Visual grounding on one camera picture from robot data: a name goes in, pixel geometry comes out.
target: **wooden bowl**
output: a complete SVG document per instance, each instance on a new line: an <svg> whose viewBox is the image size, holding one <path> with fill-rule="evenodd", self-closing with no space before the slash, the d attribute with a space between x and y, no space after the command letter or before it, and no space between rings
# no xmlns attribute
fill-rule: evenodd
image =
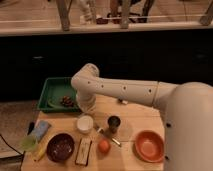
<svg viewBox="0 0 213 171"><path fill-rule="evenodd" d="M55 135L47 145L47 156L53 162L66 161L74 151L74 140L69 134Z"/></svg>
<svg viewBox="0 0 213 171"><path fill-rule="evenodd" d="M159 163L163 161L164 142L154 131L145 130L139 132L135 139L135 148L142 160Z"/></svg>

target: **orange bowl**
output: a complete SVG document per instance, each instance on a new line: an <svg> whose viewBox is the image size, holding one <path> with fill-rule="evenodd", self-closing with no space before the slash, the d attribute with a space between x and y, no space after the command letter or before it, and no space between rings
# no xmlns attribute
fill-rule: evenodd
<svg viewBox="0 0 213 171"><path fill-rule="evenodd" d="M151 163L163 161L164 141L159 134L151 130L139 132L135 139L135 148L141 159Z"/></svg>

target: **wooden tabletop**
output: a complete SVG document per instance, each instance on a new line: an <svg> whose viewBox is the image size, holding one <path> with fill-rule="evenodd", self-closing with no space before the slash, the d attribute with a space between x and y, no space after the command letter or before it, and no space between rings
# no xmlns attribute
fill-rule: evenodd
<svg viewBox="0 0 213 171"><path fill-rule="evenodd" d="M50 113L40 112L38 120L49 122L52 127L48 130L43 140L50 139L58 133L68 133L75 140L73 155L64 164L50 161L46 154L39 162L34 162L31 153L26 153L22 164L22 171L112 171L112 170L140 170L140 171L161 171L162 163L147 163L142 161L135 152L134 139L138 132L142 130L153 130L164 137L164 128L160 113L146 106L128 103L119 103L117 99L96 96L94 121L103 128L107 128L107 119L110 115L117 115L121 118L121 125L114 137L122 143L122 147L111 143L111 150L104 156L97 150L98 141L103 136L92 130L88 135L83 135L77 131L76 120L78 113ZM75 158L80 139L90 138L92 142L88 166L75 165Z"/></svg>

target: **green plastic tray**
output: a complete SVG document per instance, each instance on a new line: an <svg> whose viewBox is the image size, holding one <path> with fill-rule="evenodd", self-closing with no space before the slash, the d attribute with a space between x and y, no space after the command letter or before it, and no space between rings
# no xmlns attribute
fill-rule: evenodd
<svg viewBox="0 0 213 171"><path fill-rule="evenodd" d="M44 113L80 112L76 104L76 91L71 86L70 77L47 78L37 106ZM60 104L63 96L69 96L74 101L73 107L64 107Z"/></svg>

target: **floor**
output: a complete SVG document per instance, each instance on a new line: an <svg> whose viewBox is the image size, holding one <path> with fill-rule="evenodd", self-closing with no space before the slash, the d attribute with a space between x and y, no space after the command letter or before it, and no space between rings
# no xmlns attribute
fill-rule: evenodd
<svg viewBox="0 0 213 171"><path fill-rule="evenodd" d="M29 125L38 116L37 101L0 102L0 134L16 150L20 140L27 135ZM19 171L20 159L7 158L17 155L0 138L0 171Z"/></svg>
<svg viewBox="0 0 213 171"><path fill-rule="evenodd" d="M131 12L141 13L145 0L131 7ZM155 0L148 22L196 21L207 10L211 0ZM96 0L96 12L102 17L109 13L109 0ZM76 0L69 13L70 22L80 24L82 15ZM0 29L59 26L60 20L55 0L1 0Z"/></svg>

